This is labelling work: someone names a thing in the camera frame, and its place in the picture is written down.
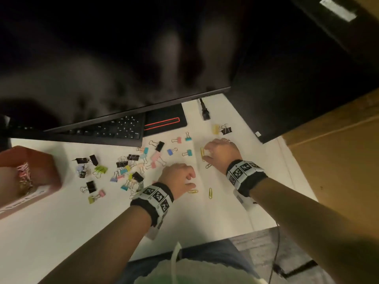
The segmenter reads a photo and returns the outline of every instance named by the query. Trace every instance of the floor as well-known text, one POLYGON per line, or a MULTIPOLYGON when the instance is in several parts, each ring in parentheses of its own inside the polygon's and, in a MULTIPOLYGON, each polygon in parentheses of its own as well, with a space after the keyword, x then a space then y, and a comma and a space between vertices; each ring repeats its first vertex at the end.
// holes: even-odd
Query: floor
MULTIPOLYGON (((244 257, 255 267, 257 273, 267 282, 270 277, 272 261, 278 241, 278 228, 270 228, 237 236, 230 239, 244 257)), ((311 258, 280 231, 280 247, 276 263, 285 272, 296 269, 311 258)), ((288 278, 287 280, 272 274, 271 284, 334 284, 332 278, 319 266, 288 278)))

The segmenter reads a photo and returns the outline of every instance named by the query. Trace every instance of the black monitor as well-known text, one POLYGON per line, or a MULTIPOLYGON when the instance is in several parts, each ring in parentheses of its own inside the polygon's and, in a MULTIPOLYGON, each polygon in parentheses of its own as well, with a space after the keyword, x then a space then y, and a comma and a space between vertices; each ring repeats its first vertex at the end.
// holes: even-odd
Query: black monitor
POLYGON ((0 113, 51 132, 226 92, 250 0, 1 0, 0 113))

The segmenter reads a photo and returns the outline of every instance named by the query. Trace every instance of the wristband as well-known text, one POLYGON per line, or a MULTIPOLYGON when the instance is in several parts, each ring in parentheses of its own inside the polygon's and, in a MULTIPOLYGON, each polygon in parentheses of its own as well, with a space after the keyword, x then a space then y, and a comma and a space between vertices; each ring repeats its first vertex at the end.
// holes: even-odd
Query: wristband
POLYGON ((226 177, 240 194, 249 197, 250 190, 267 178, 267 175, 252 161, 237 159, 229 165, 226 177))
POLYGON ((151 216, 152 226, 162 221, 163 215, 173 204, 174 197, 167 185, 156 182, 133 197, 130 205, 141 206, 151 216))

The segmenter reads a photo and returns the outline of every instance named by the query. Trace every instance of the blue jeans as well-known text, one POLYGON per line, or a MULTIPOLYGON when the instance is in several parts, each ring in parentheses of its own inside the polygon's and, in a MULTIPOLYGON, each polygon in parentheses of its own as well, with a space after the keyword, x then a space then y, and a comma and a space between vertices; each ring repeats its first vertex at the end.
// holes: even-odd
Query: blue jeans
MULTIPOLYGON (((116 284, 132 284, 140 276, 149 275, 162 260, 171 259, 172 252, 152 256, 136 261, 128 262, 124 272, 116 284)), ((239 253, 237 248, 229 239, 205 243, 198 246, 188 247, 181 250, 179 256, 196 261, 209 263, 221 263, 236 269, 241 269, 256 278, 258 274, 249 262, 239 253)))

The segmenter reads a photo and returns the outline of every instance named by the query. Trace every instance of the red stripe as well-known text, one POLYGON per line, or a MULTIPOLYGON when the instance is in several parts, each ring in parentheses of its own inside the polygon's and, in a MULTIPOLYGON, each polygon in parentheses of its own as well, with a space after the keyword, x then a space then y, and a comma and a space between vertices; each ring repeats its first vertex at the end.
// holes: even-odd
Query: red stripe
POLYGON ((151 125, 154 125, 154 124, 157 124, 157 123, 163 123, 165 121, 170 121, 170 120, 177 120, 177 121, 175 121, 173 123, 161 124, 160 126, 154 126, 152 128, 145 128, 144 131, 148 131, 149 129, 160 128, 161 126, 167 126, 169 124, 174 124, 174 123, 179 123, 180 122, 180 118, 174 117, 173 119, 169 119, 169 120, 161 120, 161 121, 157 121, 156 123, 145 124, 145 126, 151 126, 151 125))

